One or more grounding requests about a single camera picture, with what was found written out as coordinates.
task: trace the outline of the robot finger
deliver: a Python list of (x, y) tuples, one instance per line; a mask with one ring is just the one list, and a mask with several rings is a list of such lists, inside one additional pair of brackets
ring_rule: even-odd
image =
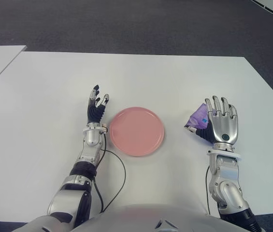
[(220, 102), (217, 96), (213, 96), (214, 99), (214, 105), (215, 105), (215, 109), (217, 110), (217, 115), (221, 114), (221, 106), (220, 106)]
[(103, 98), (103, 100), (102, 100), (102, 102), (101, 102), (100, 105), (106, 106), (106, 104), (108, 103), (108, 101), (109, 101), (109, 95), (108, 95), (108, 94), (105, 94), (105, 95), (104, 95), (104, 98)]
[(229, 107), (230, 107), (230, 115), (231, 115), (231, 118), (237, 117), (237, 110), (236, 110), (235, 106), (229, 105)]
[(221, 98), (222, 100), (222, 106), (223, 106), (223, 116), (229, 116), (230, 115), (230, 107), (228, 100), (226, 98)]

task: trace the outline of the robot forearm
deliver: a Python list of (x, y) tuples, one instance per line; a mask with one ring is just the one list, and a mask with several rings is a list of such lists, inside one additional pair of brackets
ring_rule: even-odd
[(240, 156), (231, 151), (215, 149), (208, 151), (208, 155), (212, 173), (209, 192), (217, 202), (221, 219), (248, 231), (261, 232), (238, 183)]

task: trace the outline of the wire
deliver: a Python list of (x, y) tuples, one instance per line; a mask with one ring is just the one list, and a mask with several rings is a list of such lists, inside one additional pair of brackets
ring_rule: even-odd
[(95, 178), (95, 177), (93, 178), (93, 184), (94, 184), (94, 188), (95, 188), (96, 191), (97, 191), (97, 194), (98, 194), (98, 196), (99, 196), (99, 199), (100, 199), (100, 201), (101, 201), (101, 210), (100, 210), (100, 213), (102, 213), (102, 212), (103, 212), (103, 209), (104, 209), (104, 202), (103, 202), (103, 198), (102, 198), (102, 196), (101, 196), (101, 193), (100, 193), (100, 191), (99, 191), (99, 188), (98, 188), (98, 186), (97, 186), (96, 178)]
[(208, 202), (208, 190), (207, 190), (207, 175), (209, 171), (209, 166), (206, 171), (206, 177), (205, 177), (205, 185), (206, 185), (206, 197), (207, 197), (207, 208), (208, 208), (208, 214), (210, 215), (210, 209), (209, 209), (209, 202)]
[(98, 168), (99, 164), (101, 163), (101, 161), (103, 160), (103, 158), (104, 158), (104, 156), (105, 156), (105, 153), (106, 153), (106, 152), (109, 152), (109, 153), (112, 153), (114, 156), (116, 156), (116, 157), (119, 159), (119, 161), (121, 162), (121, 164), (122, 164), (122, 166), (123, 166), (123, 169), (124, 169), (124, 172), (125, 172), (125, 177), (124, 177), (124, 180), (123, 180), (123, 183), (122, 183), (121, 188), (119, 189), (119, 191), (117, 192), (117, 194), (112, 198), (112, 200), (108, 203), (108, 205), (107, 205), (105, 208), (104, 208), (103, 198), (102, 198), (101, 193), (100, 193), (100, 191), (99, 191), (99, 188), (98, 188), (98, 186), (97, 186), (96, 178), (95, 178), (95, 177), (93, 178), (94, 188), (96, 189), (97, 194), (98, 194), (98, 196), (99, 196), (99, 199), (100, 199), (100, 201), (101, 201), (101, 210), (100, 210), (100, 213), (105, 212), (105, 210), (110, 206), (110, 204), (111, 204), (111, 203), (115, 200), (115, 198), (119, 195), (119, 193), (121, 192), (121, 190), (123, 189), (123, 187), (124, 187), (124, 185), (125, 185), (125, 183), (126, 183), (126, 178), (127, 178), (127, 170), (126, 170), (126, 167), (125, 167), (123, 161), (121, 160), (121, 158), (120, 158), (118, 155), (116, 155), (114, 152), (109, 151), (109, 150), (106, 150), (106, 136), (105, 136), (105, 134), (104, 134), (104, 150), (102, 149), (102, 151), (103, 151), (103, 155), (102, 155), (102, 158), (100, 159), (100, 161), (99, 161), (98, 164), (97, 164), (97, 168)]
[(100, 165), (101, 161), (103, 160), (103, 158), (105, 156), (107, 142), (106, 142), (106, 135), (105, 134), (103, 134), (103, 135), (104, 135), (104, 150), (102, 150), (102, 151), (104, 151), (104, 152), (103, 152), (102, 158), (99, 160), (99, 162), (98, 162), (98, 164), (96, 166), (96, 169), (98, 168), (98, 166)]
[(123, 167), (123, 169), (124, 169), (124, 171), (125, 171), (125, 178), (124, 178), (124, 180), (123, 180), (123, 183), (122, 183), (121, 188), (119, 189), (119, 191), (117, 192), (117, 194), (113, 197), (113, 199), (108, 203), (108, 205), (104, 208), (103, 212), (105, 212), (105, 210), (109, 207), (109, 205), (110, 205), (110, 204), (115, 200), (115, 198), (119, 195), (119, 193), (121, 192), (121, 190), (123, 189), (123, 187), (124, 187), (124, 185), (125, 185), (125, 183), (126, 183), (126, 178), (127, 178), (127, 170), (126, 170), (126, 167), (125, 167), (124, 163), (122, 162), (121, 158), (120, 158), (118, 155), (116, 155), (114, 152), (112, 152), (112, 151), (109, 151), (109, 150), (105, 150), (105, 151), (112, 153), (114, 156), (116, 156), (116, 157), (119, 159), (119, 161), (121, 162), (122, 167)]
[[(103, 155), (102, 155), (101, 159), (99, 160), (99, 162), (98, 162), (98, 164), (97, 164), (97, 166), (96, 166), (96, 169), (98, 168), (98, 166), (100, 165), (101, 161), (103, 160), (103, 158), (104, 158), (104, 156), (105, 156), (105, 152), (106, 152), (106, 151), (105, 151), (105, 150), (106, 150), (106, 146), (107, 146), (106, 135), (105, 135), (105, 134), (103, 134), (103, 135), (104, 135), (104, 152), (103, 152)], [(104, 202), (103, 202), (102, 195), (101, 195), (101, 193), (100, 193), (100, 191), (99, 191), (99, 188), (98, 188), (98, 186), (97, 186), (97, 182), (96, 182), (96, 178), (95, 178), (95, 177), (93, 178), (93, 184), (94, 184), (94, 188), (96, 189), (97, 194), (98, 194), (99, 199), (100, 199), (100, 202), (101, 202), (101, 210), (100, 210), (100, 213), (102, 213), (102, 212), (103, 212), (103, 209), (104, 209)]]

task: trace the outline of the black object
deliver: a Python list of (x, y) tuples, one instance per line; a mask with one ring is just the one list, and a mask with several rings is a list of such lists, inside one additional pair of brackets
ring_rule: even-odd
[(217, 142), (214, 135), (213, 125), (210, 120), (205, 129), (197, 129), (195, 133), (212, 144)]
[(78, 227), (79, 225), (81, 225), (82, 223), (84, 223), (85, 221), (89, 219), (90, 209), (91, 209), (91, 194), (90, 192), (84, 192), (78, 206), (74, 228)]
[(70, 175), (82, 175), (87, 177), (89, 180), (93, 180), (97, 174), (96, 167), (89, 162), (81, 161), (74, 164), (73, 169), (70, 172)]
[(257, 220), (250, 208), (243, 210), (242, 212), (235, 213), (235, 214), (220, 214), (220, 217), (222, 220), (225, 220), (225, 221), (232, 223), (236, 226), (244, 228), (248, 231), (251, 231), (251, 232), (261, 232), (262, 231), (261, 227), (257, 223)]
[(54, 212), (50, 216), (57, 218), (60, 222), (65, 222), (65, 223), (70, 223), (70, 221), (73, 218), (71, 214), (63, 213), (63, 212)]
[[(94, 86), (96, 91), (96, 96), (99, 94), (99, 85)], [(100, 123), (102, 116), (105, 111), (105, 105), (99, 105), (96, 107), (96, 103), (100, 100), (100, 98), (96, 98), (95, 101), (90, 100), (88, 104), (87, 116), (88, 116), (88, 123), (90, 122), (97, 122)]]

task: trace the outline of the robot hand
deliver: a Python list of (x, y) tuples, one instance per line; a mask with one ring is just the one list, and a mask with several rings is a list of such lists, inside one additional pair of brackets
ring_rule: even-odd
[(102, 116), (104, 114), (105, 106), (109, 100), (108, 94), (104, 95), (104, 98), (99, 106), (97, 106), (100, 98), (96, 98), (99, 94), (99, 86), (94, 86), (93, 90), (90, 93), (89, 102), (88, 102), (88, 123), (100, 123)]
[(213, 96), (215, 109), (211, 102), (205, 99), (208, 112), (208, 125), (205, 129), (188, 127), (198, 136), (214, 144), (208, 151), (212, 179), (209, 192), (218, 203), (221, 219), (252, 232), (261, 232), (261, 228), (249, 207), (243, 199), (238, 183), (239, 154), (233, 152), (233, 145), (238, 137), (238, 117), (233, 105), (226, 98), (221, 98), (223, 112), (217, 96)]
[(215, 110), (211, 102), (205, 99), (208, 111), (208, 125), (206, 129), (188, 127), (201, 138), (214, 144), (214, 149), (233, 151), (232, 145), (238, 137), (238, 117), (233, 105), (229, 105), (226, 98), (221, 98), (223, 112), (221, 112), (220, 102), (217, 96), (213, 96)]

